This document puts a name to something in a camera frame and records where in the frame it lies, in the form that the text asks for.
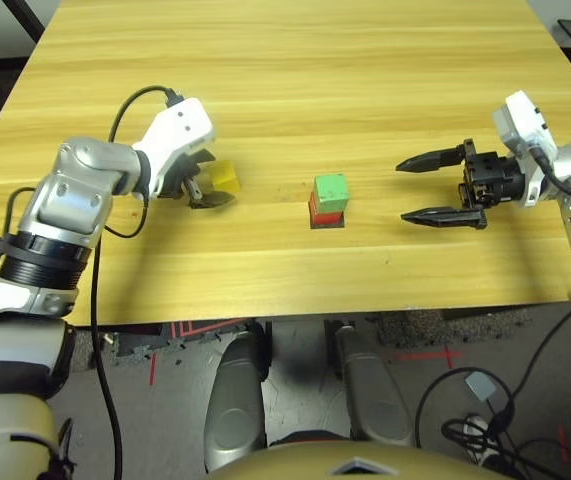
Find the red tape marking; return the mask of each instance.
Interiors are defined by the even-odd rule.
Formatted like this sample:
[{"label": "red tape marking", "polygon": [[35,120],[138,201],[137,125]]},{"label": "red tape marking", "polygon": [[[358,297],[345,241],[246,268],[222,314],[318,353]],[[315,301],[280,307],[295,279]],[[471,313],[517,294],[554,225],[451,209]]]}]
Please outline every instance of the red tape marking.
[{"label": "red tape marking", "polygon": [[445,344],[445,356],[447,357],[447,368],[451,370],[454,368],[454,362],[452,362],[452,356],[450,355],[449,347],[447,344]]},{"label": "red tape marking", "polygon": [[395,353],[396,360],[433,360],[435,358],[460,358],[463,356],[461,352],[421,352],[421,353]]},{"label": "red tape marking", "polygon": [[561,444],[561,461],[564,464],[569,463],[569,452],[567,451],[567,437],[565,436],[565,426],[558,426],[558,443]]},{"label": "red tape marking", "polygon": [[232,318],[230,320],[225,320],[223,322],[218,322],[213,325],[208,325],[207,327],[194,328],[193,322],[178,322],[178,334],[180,337],[189,337],[191,335],[197,335],[199,333],[211,332],[218,328],[226,327],[228,325],[234,325],[235,323],[240,323],[246,321],[246,318]]},{"label": "red tape marking", "polygon": [[149,369],[149,386],[154,385],[154,377],[156,374],[156,352],[152,353],[152,364]]}]

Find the black cable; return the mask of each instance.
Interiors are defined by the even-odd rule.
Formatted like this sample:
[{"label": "black cable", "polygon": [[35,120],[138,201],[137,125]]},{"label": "black cable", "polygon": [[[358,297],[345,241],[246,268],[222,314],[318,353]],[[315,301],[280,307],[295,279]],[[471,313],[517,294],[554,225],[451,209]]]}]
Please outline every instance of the black cable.
[{"label": "black cable", "polygon": [[[496,411],[494,410],[494,407],[492,406],[492,402],[489,401],[489,398],[487,400],[485,400],[485,403],[487,404],[489,411],[492,413],[492,416],[496,415]],[[504,433],[505,433],[505,436],[507,437],[507,441],[509,442],[509,444],[512,447],[512,450],[514,450],[515,452],[518,452],[518,449],[516,448],[516,444],[514,443],[512,436],[509,434],[509,430],[505,429]],[[515,464],[516,464],[516,459],[513,458],[512,459],[512,466],[514,467]],[[528,470],[527,465],[525,465],[523,462],[521,462],[521,465],[523,466],[523,470],[525,471],[527,478],[529,478],[529,480],[533,480],[532,474]]]},{"label": "black cable", "polygon": [[130,105],[134,103],[138,97],[142,97],[143,95],[149,92],[164,93],[168,102],[171,101],[170,99],[172,99],[173,96],[176,96],[174,90],[172,90],[171,88],[163,87],[162,85],[149,85],[147,87],[141,88],[140,90],[136,90],[129,97],[127,97],[127,99],[121,105],[121,108],[118,109],[116,117],[114,117],[114,121],[112,122],[112,127],[109,129],[109,136],[107,137],[108,142],[116,141],[116,131],[118,130],[118,126],[120,125],[121,120],[123,119],[123,115],[125,115],[125,112],[130,107]]},{"label": "black cable", "polygon": [[[487,448],[491,448],[493,450],[495,450],[498,454],[500,454],[501,456],[503,456],[503,458],[510,458],[512,459],[512,462],[520,462],[524,467],[528,466],[534,470],[537,470],[551,478],[556,478],[556,479],[563,479],[564,477],[556,474],[555,472],[549,470],[548,468],[539,465],[535,462],[532,462],[531,460],[522,457],[519,454],[519,450],[515,448],[515,452],[510,452],[509,450],[506,450],[502,447],[502,445],[500,445],[499,439],[498,439],[498,435],[501,433],[506,433],[507,428],[510,424],[510,422],[512,421],[515,413],[516,413],[516,406],[515,406],[515,398],[517,393],[520,393],[523,388],[525,387],[527,380],[529,379],[529,376],[532,373],[532,370],[534,368],[534,365],[536,364],[536,361],[538,360],[541,352],[544,350],[544,348],[547,346],[547,344],[549,343],[549,341],[552,339],[552,337],[558,332],[558,330],[571,318],[571,310],[565,315],[563,316],[563,318],[561,318],[561,320],[559,320],[556,325],[554,325],[554,327],[547,333],[547,335],[545,336],[545,338],[543,339],[543,341],[541,342],[541,344],[538,346],[538,348],[536,349],[536,351],[534,352],[534,355],[532,355],[531,360],[529,361],[526,369],[525,369],[525,373],[523,374],[523,377],[521,379],[521,381],[518,384],[517,389],[514,391],[514,393],[511,392],[511,390],[509,389],[509,387],[507,387],[507,385],[505,384],[505,382],[503,380],[501,380],[498,376],[496,376],[495,374],[493,374],[492,372],[482,369],[482,368],[476,368],[476,367],[461,367],[461,368],[456,368],[454,370],[450,370],[446,373],[444,373],[443,375],[437,377],[434,381],[432,381],[432,383],[429,384],[429,386],[427,387],[427,389],[425,389],[425,392],[423,393],[423,396],[421,397],[420,401],[418,402],[418,408],[416,410],[416,418],[414,420],[414,437],[416,439],[416,446],[418,448],[422,448],[422,444],[421,444],[421,440],[420,440],[420,419],[421,419],[421,415],[423,413],[423,408],[425,407],[425,403],[427,401],[428,396],[431,394],[431,392],[434,390],[434,388],[436,388],[436,386],[438,386],[443,380],[452,377],[454,375],[458,375],[461,373],[471,373],[471,372],[481,372],[485,375],[487,375],[488,377],[492,378],[493,380],[496,381],[496,383],[498,383],[500,385],[500,387],[503,389],[503,391],[505,392],[505,394],[507,395],[507,405],[506,407],[501,410],[500,412],[494,413],[493,409],[491,407],[491,404],[488,402],[488,406],[490,407],[490,409],[492,409],[492,413],[493,413],[493,417],[489,423],[488,429],[487,431],[483,432],[482,435],[469,435],[466,434],[462,431],[462,427],[465,425],[468,425],[470,427],[473,427],[477,430],[480,430],[480,428],[477,425],[474,425],[472,423],[469,423],[466,420],[462,420],[462,419],[451,419],[448,420],[447,422],[445,422],[442,426],[441,426],[441,433],[443,434],[443,436],[445,438],[447,438],[450,441],[453,441],[454,443],[460,445],[461,447],[474,452],[474,453],[482,453],[484,452]],[[512,444],[512,446],[514,447],[514,442],[511,440],[511,437],[509,437],[509,440]],[[494,440],[496,442],[496,445],[490,445],[489,441]]]},{"label": "black cable", "polygon": [[556,325],[554,325],[554,327],[547,333],[547,335],[545,335],[545,338],[534,352],[534,355],[532,355],[532,359],[527,364],[527,368],[525,369],[523,378],[521,378],[521,381],[518,383],[518,386],[514,389],[514,398],[516,398],[521,393],[523,388],[525,388],[525,384],[527,383],[527,380],[529,379],[529,376],[531,375],[532,370],[534,369],[534,365],[536,364],[536,361],[538,360],[538,357],[541,355],[543,349],[547,346],[547,344],[556,334],[556,332],[558,332],[558,330],[560,330],[560,328],[563,325],[565,325],[565,322],[567,322],[570,318],[571,318],[571,310],[567,312],[565,316],[561,318]]},{"label": "black cable", "polygon": [[90,328],[92,334],[92,350],[94,352],[94,362],[96,363],[96,373],[101,386],[109,423],[112,427],[112,437],[114,440],[114,480],[120,480],[123,475],[123,442],[121,440],[121,427],[118,422],[118,415],[112,393],[109,390],[107,377],[105,376],[105,366],[101,355],[100,340],[98,338],[98,273],[101,261],[101,241],[98,240],[94,249],[94,265],[92,268],[92,288],[90,292]]},{"label": "black cable", "polygon": [[109,225],[105,225],[105,230],[107,230],[112,235],[117,236],[118,238],[134,238],[138,235],[143,227],[145,226],[145,220],[147,220],[147,207],[149,205],[149,195],[143,196],[143,212],[141,213],[141,219],[138,222],[138,226],[132,233],[121,233],[117,230],[114,230]]},{"label": "black cable", "polygon": [[[121,107],[118,109],[116,113],[116,117],[114,117],[114,121],[112,122],[112,126],[109,129],[109,136],[107,137],[108,142],[114,142],[116,140],[116,132],[118,131],[118,127],[121,124],[121,120],[123,119],[123,115],[127,109],[138,99],[142,97],[146,93],[150,92],[162,92],[165,94],[166,104],[168,106],[173,105],[175,103],[180,102],[183,100],[183,96],[177,94],[171,88],[163,87],[161,85],[150,85],[148,87],[143,87],[140,90],[132,93],[127,99],[123,102]],[[119,238],[134,238],[136,235],[140,233],[140,231],[145,226],[145,221],[147,220],[147,207],[149,205],[149,195],[143,195],[143,212],[141,213],[141,219],[138,222],[138,226],[132,233],[121,233],[117,230],[114,230],[109,225],[105,225],[105,230],[107,230],[112,235],[115,235]]]},{"label": "black cable", "polygon": [[61,466],[66,470],[68,474],[65,478],[71,478],[76,468],[76,464],[69,459],[69,447],[72,439],[72,430],[74,427],[74,422],[71,418],[66,418],[58,431],[58,445],[60,446],[60,452],[58,454]]},{"label": "black cable", "polygon": [[536,164],[541,167],[543,174],[545,177],[561,192],[569,195],[571,197],[571,187],[565,185],[560,179],[554,174],[554,170],[549,163],[549,159],[545,152],[540,147],[532,147],[529,149],[529,153],[532,155],[532,158],[536,162]]},{"label": "black cable", "polygon": [[[116,138],[116,132],[120,125],[123,115],[129,108],[129,106],[140,96],[148,93],[160,91],[166,96],[166,104],[171,106],[175,103],[180,102],[183,97],[180,94],[176,94],[171,88],[162,87],[159,85],[151,85],[149,87],[141,88],[140,90],[134,92],[130,95],[123,105],[118,109],[116,117],[112,123],[109,131],[108,141],[113,142]],[[117,232],[116,230],[105,226],[105,229],[120,238],[133,238],[139,234],[145,225],[145,220],[147,219],[147,207],[149,204],[149,194],[143,194],[143,212],[141,214],[141,219],[136,227],[136,229],[130,234],[123,234]],[[112,398],[112,393],[109,389],[109,384],[107,383],[107,376],[105,375],[105,366],[103,365],[103,358],[101,355],[100,339],[98,336],[98,277],[100,271],[100,261],[101,261],[101,239],[99,238],[98,243],[94,249],[94,265],[92,268],[92,283],[90,291],[90,330],[92,337],[92,350],[94,353],[94,361],[96,363],[96,372],[98,374],[98,381],[101,386],[101,392],[103,393],[103,399],[105,400],[105,407],[107,408],[107,414],[109,416],[110,425],[112,428],[112,437],[114,441],[114,480],[120,480],[123,475],[123,443],[121,438],[121,427],[118,421],[118,414],[116,413],[116,407],[114,406],[114,399]]]},{"label": "black cable", "polygon": [[7,198],[7,206],[5,207],[5,221],[3,222],[3,236],[9,233],[12,223],[12,215],[14,213],[14,203],[16,203],[16,197],[18,197],[23,192],[33,192],[36,189],[34,187],[22,187],[14,190],[10,196]]},{"label": "black cable", "polygon": [[458,418],[454,418],[452,420],[448,420],[447,422],[445,422],[441,430],[445,430],[452,433],[452,438],[449,438],[447,436],[445,438],[453,441],[454,443],[472,452],[482,453],[489,448],[491,450],[496,451],[496,453],[502,456],[518,460],[524,465],[527,465],[528,467],[538,472],[541,472],[542,474],[547,475],[550,478],[555,478],[557,480],[568,480],[566,477],[563,477],[562,475],[559,475],[553,470],[550,470],[549,468],[540,465],[539,463],[536,463],[526,457],[523,457],[518,453],[510,452],[509,450],[505,450],[504,448],[499,447],[498,445],[489,444],[489,436],[487,434],[487,431],[483,432],[482,435],[466,435],[462,433],[459,428],[465,425],[483,432],[483,430],[478,425]]},{"label": "black cable", "polygon": [[[423,446],[421,444],[421,432],[420,432],[421,415],[423,413],[423,408],[425,407],[425,402],[427,401],[427,397],[429,397],[429,395],[432,393],[434,388],[436,388],[443,380],[445,380],[449,377],[452,377],[454,375],[459,375],[461,373],[473,373],[473,372],[484,373],[488,377],[491,377],[493,380],[495,380],[496,383],[498,383],[501,386],[501,388],[503,389],[503,391],[507,395],[508,406],[514,405],[514,396],[512,395],[512,391],[509,389],[509,387],[507,386],[507,384],[503,380],[501,380],[498,376],[494,375],[489,370],[485,370],[484,368],[477,368],[477,367],[460,367],[460,368],[455,368],[453,370],[449,370],[448,372],[445,372],[443,375],[437,377],[434,381],[432,381],[432,383],[429,384],[429,386],[425,389],[423,396],[421,397],[421,399],[418,402],[418,407],[416,409],[416,418],[414,419],[414,438],[416,439],[416,447],[417,448],[423,448]],[[499,412],[497,415],[494,416],[494,418],[496,418],[499,414],[501,414],[504,411],[505,410],[502,410],[501,412]]]},{"label": "black cable", "polygon": [[14,190],[9,197],[7,197],[7,204],[5,206],[5,219],[3,220],[3,231],[1,236],[4,237],[9,233],[12,224],[12,216],[14,214],[14,203],[16,203],[16,197],[18,197],[23,192],[33,192],[34,187],[21,187]]},{"label": "black cable", "polygon": [[524,450],[525,448],[535,443],[549,443],[551,445],[556,445],[557,447],[565,450],[571,458],[571,449],[563,445],[558,440],[554,440],[553,438],[544,438],[544,437],[532,438],[531,440],[527,440],[526,442],[523,442],[520,445],[518,445],[518,447],[516,447],[515,450],[520,454],[521,450]]}]

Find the red cube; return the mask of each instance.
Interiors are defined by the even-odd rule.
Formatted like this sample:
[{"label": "red cube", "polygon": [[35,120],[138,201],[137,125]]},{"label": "red cube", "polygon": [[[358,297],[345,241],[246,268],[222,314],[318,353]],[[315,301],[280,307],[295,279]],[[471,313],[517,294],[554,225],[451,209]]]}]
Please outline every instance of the red cube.
[{"label": "red cube", "polygon": [[318,213],[316,211],[316,196],[314,192],[309,197],[309,215],[312,225],[332,225],[341,221],[343,212]]}]

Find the green cube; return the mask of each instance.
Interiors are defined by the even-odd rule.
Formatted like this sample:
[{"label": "green cube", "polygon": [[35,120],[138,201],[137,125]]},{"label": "green cube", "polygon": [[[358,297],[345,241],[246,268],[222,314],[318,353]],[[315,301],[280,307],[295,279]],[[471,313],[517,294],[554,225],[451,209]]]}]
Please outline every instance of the green cube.
[{"label": "green cube", "polygon": [[345,175],[319,175],[314,179],[314,197],[318,213],[342,212],[347,207],[349,192]]}]

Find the wooden table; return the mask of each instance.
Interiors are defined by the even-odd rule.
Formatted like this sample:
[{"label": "wooden table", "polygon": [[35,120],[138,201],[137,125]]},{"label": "wooden table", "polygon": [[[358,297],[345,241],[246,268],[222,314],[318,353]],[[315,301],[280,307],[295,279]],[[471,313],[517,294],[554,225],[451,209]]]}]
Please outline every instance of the wooden table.
[{"label": "wooden table", "polygon": [[[152,83],[203,101],[212,151],[243,190],[216,211],[158,201],[140,237],[107,236],[101,322],[571,297],[554,203],[492,209],[486,231],[399,218],[459,205],[462,169],[394,166],[469,136],[504,152],[491,113],[516,90],[571,141],[571,65],[525,0],[63,1],[0,115],[0,227],[7,195],[45,175],[62,140],[105,138],[123,99]],[[139,139],[161,100],[137,103],[118,140]],[[351,191],[346,227],[312,231],[313,178],[335,172]],[[133,228],[139,209],[117,199],[110,224]],[[89,277],[72,323],[88,323]]]}]

